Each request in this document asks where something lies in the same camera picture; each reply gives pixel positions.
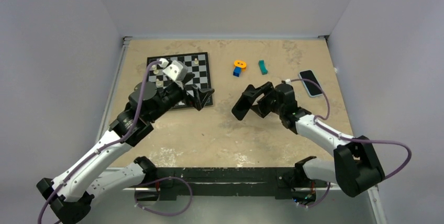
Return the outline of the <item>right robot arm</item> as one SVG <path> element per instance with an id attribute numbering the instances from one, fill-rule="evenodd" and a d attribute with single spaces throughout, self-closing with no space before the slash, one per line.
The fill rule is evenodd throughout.
<path id="1" fill-rule="evenodd" d="M 337 184 L 346 195 L 355 197 L 386 178 L 368 138 L 353 137 L 320 122 L 317 116 L 298 105 L 290 84 L 248 85 L 231 112 L 236 119 L 243 120 L 249 111 L 261 118 L 270 113 L 278 115 L 284 128 L 311 140 L 333 157 L 331 162 L 315 156 L 297 162 L 293 182 L 299 185 L 322 180 Z"/>

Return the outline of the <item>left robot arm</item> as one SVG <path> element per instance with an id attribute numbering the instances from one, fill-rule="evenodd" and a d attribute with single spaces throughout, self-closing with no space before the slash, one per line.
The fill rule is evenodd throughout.
<path id="1" fill-rule="evenodd" d="M 147 80 L 140 82 L 129 95 L 125 109 L 90 150 L 62 174 L 37 183 L 45 199 L 37 222 L 42 222 L 50 207 L 58 223 L 78 223 L 106 194 L 139 184 L 149 187 L 159 183 L 157 167 L 145 156 L 108 176 L 101 173 L 151 133 L 152 124 L 177 103 L 201 110 L 214 93 L 212 88 L 196 85 L 191 86 L 191 91 L 182 80 L 173 80 L 163 91 Z"/>

